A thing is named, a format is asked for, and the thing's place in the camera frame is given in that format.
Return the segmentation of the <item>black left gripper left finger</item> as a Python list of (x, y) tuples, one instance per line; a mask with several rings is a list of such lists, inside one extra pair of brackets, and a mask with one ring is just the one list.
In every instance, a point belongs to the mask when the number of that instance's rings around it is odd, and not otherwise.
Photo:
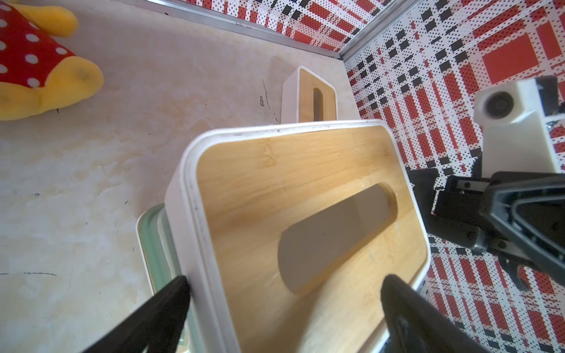
[(86, 352), (175, 352), (191, 302), (184, 276), (175, 277)]

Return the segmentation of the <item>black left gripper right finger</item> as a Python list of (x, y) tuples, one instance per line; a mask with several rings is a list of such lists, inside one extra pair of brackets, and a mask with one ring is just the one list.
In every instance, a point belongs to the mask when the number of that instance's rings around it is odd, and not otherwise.
[(381, 302), (390, 352), (487, 352), (398, 276), (385, 277)]

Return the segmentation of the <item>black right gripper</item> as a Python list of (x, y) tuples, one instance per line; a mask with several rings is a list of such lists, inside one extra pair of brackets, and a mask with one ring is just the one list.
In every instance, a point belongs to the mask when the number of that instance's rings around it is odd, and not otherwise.
[(502, 171), (490, 179), (437, 169), (408, 172), (425, 229), (475, 254), (490, 253), (520, 291), (525, 256), (564, 285), (564, 175)]

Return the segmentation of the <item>mint green square tissue box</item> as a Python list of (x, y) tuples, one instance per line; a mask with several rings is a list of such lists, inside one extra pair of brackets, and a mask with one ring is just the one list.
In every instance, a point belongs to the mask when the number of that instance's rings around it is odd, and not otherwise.
[[(151, 292), (156, 294), (181, 275), (165, 205), (158, 204), (143, 213), (137, 221), (136, 232)], [(193, 308), (188, 311), (177, 351), (205, 351)]]

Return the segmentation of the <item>white bamboo-lid tissue box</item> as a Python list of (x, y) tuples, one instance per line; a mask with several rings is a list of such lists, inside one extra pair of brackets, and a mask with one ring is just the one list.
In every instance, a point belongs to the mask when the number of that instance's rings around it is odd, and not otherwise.
[[(292, 289), (280, 270), (283, 233), (375, 186), (353, 213), (304, 233), (317, 248), (334, 233), (362, 236)], [(379, 352), (385, 277), (418, 288), (431, 262), (399, 149), (378, 120), (203, 133), (184, 151), (165, 209), (203, 352)]]

